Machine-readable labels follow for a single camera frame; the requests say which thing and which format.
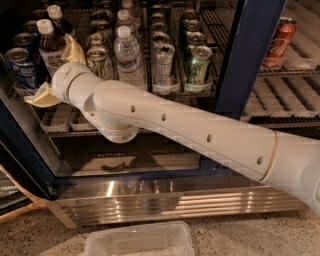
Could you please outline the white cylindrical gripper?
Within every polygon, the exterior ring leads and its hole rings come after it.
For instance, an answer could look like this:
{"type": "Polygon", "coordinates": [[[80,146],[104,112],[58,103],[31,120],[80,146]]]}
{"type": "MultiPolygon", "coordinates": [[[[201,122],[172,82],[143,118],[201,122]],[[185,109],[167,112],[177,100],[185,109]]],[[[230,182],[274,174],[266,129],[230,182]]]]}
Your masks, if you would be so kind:
{"type": "Polygon", "coordinates": [[[82,74],[90,73],[90,69],[85,65],[86,57],[80,44],[68,33],[64,35],[64,40],[66,47],[62,59],[67,63],[55,72],[51,85],[44,82],[34,95],[25,96],[26,103],[39,108],[52,107],[61,101],[69,103],[69,89],[73,80],[82,74]]]}

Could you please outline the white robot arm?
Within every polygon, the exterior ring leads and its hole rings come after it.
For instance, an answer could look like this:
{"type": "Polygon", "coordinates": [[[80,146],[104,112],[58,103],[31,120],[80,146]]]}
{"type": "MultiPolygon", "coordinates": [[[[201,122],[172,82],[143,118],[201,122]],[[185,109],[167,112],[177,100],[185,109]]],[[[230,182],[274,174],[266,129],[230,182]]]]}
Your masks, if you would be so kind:
{"type": "Polygon", "coordinates": [[[64,64],[26,103],[41,108],[67,103],[114,143],[132,140],[140,128],[156,132],[320,214],[319,140],[169,101],[119,80],[104,81],[86,66],[79,44],[69,34],[64,39],[64,64]]]}

